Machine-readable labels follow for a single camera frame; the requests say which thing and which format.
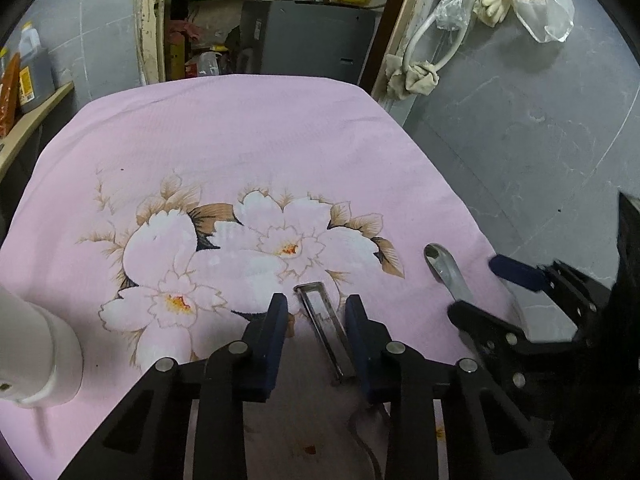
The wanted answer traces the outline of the white plastic utensil holder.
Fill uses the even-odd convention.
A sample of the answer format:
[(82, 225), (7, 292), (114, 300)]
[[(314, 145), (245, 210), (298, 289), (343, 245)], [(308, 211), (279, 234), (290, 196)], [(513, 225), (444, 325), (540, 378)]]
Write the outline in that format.
[(76, 396), (84, 358), (75, 332), (62, 318), (4, 288), (0, 339), (2, 400), (48, 408)]

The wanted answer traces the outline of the pink floral tablecloth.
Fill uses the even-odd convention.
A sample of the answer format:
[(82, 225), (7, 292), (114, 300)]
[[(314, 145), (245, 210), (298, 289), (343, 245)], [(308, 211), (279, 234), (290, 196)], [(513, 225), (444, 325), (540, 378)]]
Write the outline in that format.
[(423, 251), (444, 246), (477, 304), (513, 296), (462, 199), (366, 92), (304, 77), (194, 78), (93, 101), (38, 158), (1, 246), (1, 283), (59, 316), (84, 354), (77, 396), (1, 407), (35, 479), (58, 477), (158, 359), (242, 336), (273, 294), (319, 282), (427, 359), (471, 354)]

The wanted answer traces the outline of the orange spice bag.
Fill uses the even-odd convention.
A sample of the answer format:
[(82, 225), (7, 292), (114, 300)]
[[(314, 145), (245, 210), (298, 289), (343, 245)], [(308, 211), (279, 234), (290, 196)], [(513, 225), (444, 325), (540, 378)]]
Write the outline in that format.
[(15, 53), (1, 81), (0, 136), (5, 138), (14, 126), (20, 85), (20, 55)]

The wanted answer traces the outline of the steel peeler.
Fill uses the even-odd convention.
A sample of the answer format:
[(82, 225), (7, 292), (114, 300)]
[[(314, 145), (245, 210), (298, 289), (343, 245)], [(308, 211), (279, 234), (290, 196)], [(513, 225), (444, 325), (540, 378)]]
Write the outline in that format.
[(356, 382), (357, 373), (352, 362), (352, 352), (347, 336), (323, 283), (298, 284), (294, 287), (294, 292), (331, 363), (334, 382), (337, 384)]

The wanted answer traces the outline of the dark handled spoon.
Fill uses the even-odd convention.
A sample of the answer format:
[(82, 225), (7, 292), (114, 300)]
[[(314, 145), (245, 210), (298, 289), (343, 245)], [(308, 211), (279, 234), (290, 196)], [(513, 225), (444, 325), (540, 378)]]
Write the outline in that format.
[(437, 281), (440, 281), (454, 301), (474, 302), (474, 296), (458, 267), (457, 261), (448, 250), (439, 244), (427, 244), (423, 257)]

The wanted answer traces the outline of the grey cabinet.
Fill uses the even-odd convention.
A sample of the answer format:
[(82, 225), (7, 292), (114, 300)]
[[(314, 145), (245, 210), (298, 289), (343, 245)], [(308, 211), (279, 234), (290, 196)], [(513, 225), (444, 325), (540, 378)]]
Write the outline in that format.
[(376, 13), (302, 0), (247, 1), (240, 21), (242, 74), (359, 81)]

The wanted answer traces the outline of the clear plastic bag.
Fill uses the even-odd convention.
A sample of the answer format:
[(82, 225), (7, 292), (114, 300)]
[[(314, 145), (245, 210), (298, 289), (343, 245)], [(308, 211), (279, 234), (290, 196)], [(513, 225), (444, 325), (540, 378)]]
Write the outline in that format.
[(538, 44), (564, 42), (574, 28), (573, 0), (515, 0), (513, 9)]

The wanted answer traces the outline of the large vinegar jug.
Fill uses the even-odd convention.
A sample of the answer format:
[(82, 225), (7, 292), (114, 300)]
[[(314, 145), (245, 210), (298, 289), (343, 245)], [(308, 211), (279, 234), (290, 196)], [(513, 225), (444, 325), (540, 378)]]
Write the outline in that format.
[(27, 22), (21, 31), (18, 44), (20, 55), (20, 107), (26, 114), (40, 106), (55, 92), (51, 60), (48, 50), (43, 47), (39, 32)]

